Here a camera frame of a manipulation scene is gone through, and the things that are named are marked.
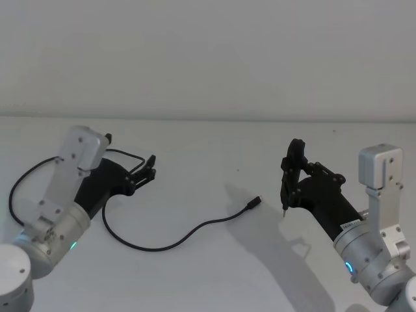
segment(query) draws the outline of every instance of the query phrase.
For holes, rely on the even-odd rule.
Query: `blue led light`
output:
[[[350,273],[353,273],[353,269],[352,269],[352,265],[349,262],[345,263],[345,266],[347,267],[348,271],[350,271]]]

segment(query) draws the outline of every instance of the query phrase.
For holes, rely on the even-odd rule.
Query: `white tabletop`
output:
[[[109,223],[133,243],[160,247],[202,221],[230,215],[256,195],[260,208],[227,224],[199,230],[163,253],[131,250],[105,231],[97,215],[59,266],[35,281],[33,312],[361,312],[384,311],[349,280],[331,240],[303,209],[282,219],[280,163],[293,138],[305,155],[346,177],[343,194],[367,208],[358,183],[358,152],[388,142],[404,149],[405,189],[400,222],[416,246],[416,125],[329,123],[227,123],[0,118],[0,240],[19,232],[8,215],[11,185],[30,166],[54,156],[69,126],[88,125],[113,134],[114,148],[157,156],[157,176],[131,198],[109,201]],[[134,160],[113,156],[130,168]],[[52,166],[22,185],[23,199],[37,201]],[[409,266],[416,269],[415,258]]]

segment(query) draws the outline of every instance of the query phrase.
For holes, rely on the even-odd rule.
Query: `wire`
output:
[[[173,243],[172,245],[169,245],[169,246],[166,246],[166,247],[162,247],[162,248],[146,248],[146,247],[140,247],[140,246],[131,244],[130,242],[127,242],[126,240],[122,239],[120,236],[118,236],[117,234],[115,234],[115,232],[110,228],[109,223],[107,222],[107,217],[105,216],[105,206],[102,208],[102,216],[103,216],[104,226],[107,229],[107,231],[111,234],[111,236],[113,236],[117,241],[119,241],[123,245],[125,245],[127,247],[130,247],[132,249],[135,249],[135,250],[140,250],[142,252],[165,252],[165,251],[170,250],[172,248],[178,247],[180,244],[182,244],[183,242],[185,242],[192,234],[194,234],[197,230],[199,230],[203,226],[207,226],[209,224],[221,223],[221,222],[227,222],[227,221],[233,220],[236,217],[238,217],[238,216],[242,215],[243,213],[245,213],[246,211],[257,207],[260,203],[261,203],[261,198],[258,196],[256,198],[254,198],[252,201],[250,201],[244,209],[240,210],[236,214],[233,214],[232,216],[229,216],[227,218],[215,219],[215,220],[203,222],[200,225],[196,226],[193,230],[191,230],[188,234],[186,234],[179,241]]]
[[[38,164],[34,165],[32,168],[30,168],[29,170],[27,170],[17,181],[16,183],[13,185],[12,189],[10,190],[10,194],[8,195],[8,210],[10,211],[10,215],[12,216],[12,218],[21,226],[25,226],[25,224],[23,223],[23,221],[21,221],[18,216],[16,216],[16,214],[14,213],[14,209],[13,209],[13,196],[14,193],[17,189],[17,187],[20,185],[20,183],[32,172],[34,172],[36,169],[38,169],[39,167],[43,166],[44,164],[47,164],[51,161],[53,161],[56,157],[52,157],[52,158],[48,158],[45,159],[44,161],[39,162]]]
[[[132,158],[136,158],[141,160],[141,163],[139,165],[137,165],[136,167],[134,167],[130,172],[134,172],[135,170],[137,170],[138,168],[140,168],[141,166],[143,166],[143,164],[146,162],[145,159],[143,159],[142,157],[139,157],[137,155],[133,155],[130,153],[127,153],[125,151],[120,151],[118,149],[106,149],[106,151],[113,151],[116,153],[121,153],[123,155],[126,156],[130,156]],[[52,157],[52,158],[48,158],[45,159],[44,161],[39,162],[38,164],[34,165],[31,169],[27,170],[17,181],[16,183],[13,185],[12,189],[10,190],[10,194],[8,197],[8,210],[10,211],[10,214],[12,216],[12,218],[21,226],[24,226],[24,223],[16,216],[16,214],[14,213],[14,209],[13,209],[13,196],[14,193],[17,189],[17,187],[20,185],[20,183],[32,172],[34,172],[36,169],[38,169],[39,167],[43,166],[44,164],[47,164],[51,161],[53,161],[56,157]],[[138,189],[139,187],[143,186],[145,183],[138,183],[136,185],[136,189]],[[197,230],[199,230],[200,228],[202,228],[203,226],[207,226],[209,224],[215,224],[215,223],[221,223],[221,222],[227,222],[230,220],[233,220],[235,218],[237,218],[238,216],[242,215],[243,213],[245,213],[246,211],[253,209],[255,207],[257,207],[259,204],[261,203],[261,198],[259,196],[255,197],[254,199],[252,199],[245,208],[243,208],[242,210],[240,210],[239,212],[237,212],[236,214],[233,214],[232,216],[229,216],[227,218],[221,218],[221,219],[215,219],[215,220],[210,220],[210,221],[206,221],[201,223],[200,225],[196,226],[193,230],[191,230],[188,234],[186,234],[182,239],[180,239],[179,241],[173,243],[172,245],[166,246],[166,247],[162,247],[162,248],[147,248],[147,247],[140,247],[134,244],[131,244],[130,242],[127,242],[126,240],[122,239],[120,236],[118,236],[117,234],[115,234],[115,232],[111,229],[111,227],[109,226],[109,223],[107,222],[107,217],[105,215],[105,208],[106,206],[104,205],[104,207],[102,208],[102,217],[103,217],[103,223],[105,228],[107,229],[107,231],[110,233],[111,236],[113,236],[117,241],[119,241],[120,243],[122,243],[123,245],[130,247],[132,249],[135,250],[140,250],[143,252],[164,252],[167,250],[170,250],[172,248],[178,247],[180,244],[182,244],[183,242],[185,242],[192,234],[194,234]]]
[[[140,164],[138,164],[132,170],[130,170],[129,174],[132,174],[134,171],[136,171],[141,166],[143,166],[144,163],[146,162],[146,160],[143,157],[137,156],[135,154],[130,154],[130,153],[126,152],[126,151],[121,151],[119,149],[107,148],[105,151],[113,151],[113,152],[120,153],[120,154],[123,154],[123,155],[126,155],[126,156],[129,156],[129,157],[132,157],[132,158],[135,158],[135,159],[140,160],[141,161]]]
[[[135,170],[137,168],[140,168],[141,166],[144,165],[144,163],[146,162],[146,160],[143,157],[128,153],[126,151],[122,151],[119,149],[115,149],[115,148],[107,148],[105,151],[109,151],[109,152],[115,152],[115,153],[120,153],[135,159],[140,160],[140,164],[138,164],[137,166],[135,166]],[[39,162],[38,164],[34,165],[32,168],[30,168],[29,170],[27,170],[13,185],[12,189],[10,190],[10,194],[8,195],[8,210],[10,211],[10,215],[12,216],[12,218],[21,226],[25,226],[25,224],[23,223],[22,220],[20,220],[20,218],[15,214],[14,212],[14,208],[13,208],[13,197],[14,197],[14,193],[16,192],[16,189],[19,187],[20,183],[23,182],[23,180],[32,172],[34,172],[36,169],[38,169],[39,167],[50,163],[51,161],[53,161],[54,159],[56,159],[57,156],[55,157],[51,157],[48,159],[45,159],[44,161]]]

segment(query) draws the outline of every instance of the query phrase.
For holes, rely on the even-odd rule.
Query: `cable plug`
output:
[[[256,208],[258,205],[261,204],[261,197],[257,196],[254,199],[252,199],[251,201],[248,202],[246,208],[247,209],[253,209]]]

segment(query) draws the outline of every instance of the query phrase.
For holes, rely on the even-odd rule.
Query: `robotic arm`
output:
[[[282,160],[281,201],[312,213],[344,260],[353,283],[360,283],[388,312],[416,311],[416,277],[406,265],[410,247],[398,224],[403,185],[403,151],[388,144],[361,150],[359,182],[370,198],[358,213],[341,194],[345,178],[304,156],[305,143],[294,139]],[[300,171],[309,177],[299,181]]]
[[[102,159],[111,135],[72,127],[55,158],[55,171],[37,215],[25,222],[13,244],[0,244],[0,311],[27,312],[34,301],[32,280],[47,276],[117,194],[131,196],[155,177],[155,157],[129,173]]]

